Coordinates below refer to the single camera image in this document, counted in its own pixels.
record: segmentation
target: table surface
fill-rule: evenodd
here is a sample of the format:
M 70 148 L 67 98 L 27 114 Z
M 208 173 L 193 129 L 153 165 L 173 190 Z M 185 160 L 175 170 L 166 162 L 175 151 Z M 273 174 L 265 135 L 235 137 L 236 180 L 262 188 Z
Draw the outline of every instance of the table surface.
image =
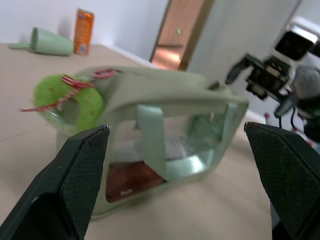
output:
M 89 56 L 47 56 L 0 44 L 0 223 L 56 153 L 56 131 L 34 112 L 45 76 L 95 66 L 141 66 L 102 45 Z M 239 127 L 218 167 L 205 179 L 91 221 L 85 240 L 271 240 L 270 202 L 249 142 Z

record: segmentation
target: doorway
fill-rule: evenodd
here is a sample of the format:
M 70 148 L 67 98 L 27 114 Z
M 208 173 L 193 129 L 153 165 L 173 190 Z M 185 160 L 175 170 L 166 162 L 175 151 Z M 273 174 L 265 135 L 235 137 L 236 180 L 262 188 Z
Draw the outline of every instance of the doorway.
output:
M 150 62 L 185 71 L 214 0 L 170 0 Z

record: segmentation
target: green handle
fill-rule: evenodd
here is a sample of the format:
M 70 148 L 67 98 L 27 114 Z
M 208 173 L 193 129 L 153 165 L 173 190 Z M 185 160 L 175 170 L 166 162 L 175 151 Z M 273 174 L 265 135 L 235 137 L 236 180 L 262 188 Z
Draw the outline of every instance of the green handle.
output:
M 160 107 L 137 106 L 137 125 L 142 133 L 143 161 L 167 180 L 164 114 Z
M 14 43 L 9 46 L 10 49 L 30 49 L 29 43 Z

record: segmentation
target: wooden door frame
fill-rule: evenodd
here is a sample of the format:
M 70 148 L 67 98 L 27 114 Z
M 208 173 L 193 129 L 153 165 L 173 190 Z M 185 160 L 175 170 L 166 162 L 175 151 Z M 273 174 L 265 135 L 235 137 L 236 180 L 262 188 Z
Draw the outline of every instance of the wooden door frame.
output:
M 158 41 L 160 39 L 160 35 L 162 33 L 162 30 L 164 28 L 164 25 L 165 25 L 165 20 L 166 20 L 166 17 L 168 15 L 168 12 L 169 12 L 169 9 L 170 9 L 170 6 L 172 4 L 172 1 L 173 0 L 169 0 L 168 2 L 168 5 L 166 7 L 166 10 L 165 10 L 165 14 L 163 16 L 163 20 L 162 20 L 162 23 L 161 23 L 161 26 L 159 28 L 159 33 L 158 33 L 158 36 L 156 38 L 156 41 L 155 41 L 155 44 L 154 44 L 154 47 L 153 47 L 153 51 L 152 51 L 152 54 L 151 54 L 151 57 L 150 57 L 150 62 L 152 62 L 154 56 L 155 56 L 155 53 L 156 53 L 156 49 L 157 49 L 157 45 L 158 45 Z M 204 0 L 204 3 L 201 7 L 201 10 L 200 10 L 200 13 L 195 21 L 195 24 L 193 26 L 193 29 L 192 29 L 192 34 L 188 40 L 188 43 L 185 47 L 185 51 L 184 51 L 184 54 L 183 56 L 181 56 L 181 62 L 179 64 L 179 67 L 178 67 L 178 70 L 181 70 L 181 71 L 185 71 L 187 70 L 188 68 L 188 65 L 189 65 L 189 62 L 191 60 L 191 57 L 193 55 L 193 52 L 195 51 L 196 49 L 196 46 L 197 46 L 197 43 L 199 41 L 199 38 L 200 38 L 200 35 L 203 31 L 203 28 L 207 22 L 207 19 L 208 19 L 208 16 L 210 14 L 210 11 L 212 9 L 212 6 L 214 4 L 215 0 Z

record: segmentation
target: textured gripper pad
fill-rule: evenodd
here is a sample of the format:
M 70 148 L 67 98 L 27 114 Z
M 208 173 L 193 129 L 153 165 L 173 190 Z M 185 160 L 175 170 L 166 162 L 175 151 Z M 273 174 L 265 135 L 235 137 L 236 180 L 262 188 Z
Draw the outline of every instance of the textured gripper pad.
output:
M 84 141 L 61 188 L 74 230 L 82 240 L 100 189 L 108 135 L 105 128 Z
M 296 133 L 252 124 L 245 131 L 262 185 L 288 233 L 295 237 L 319 204 L 320 157 Z

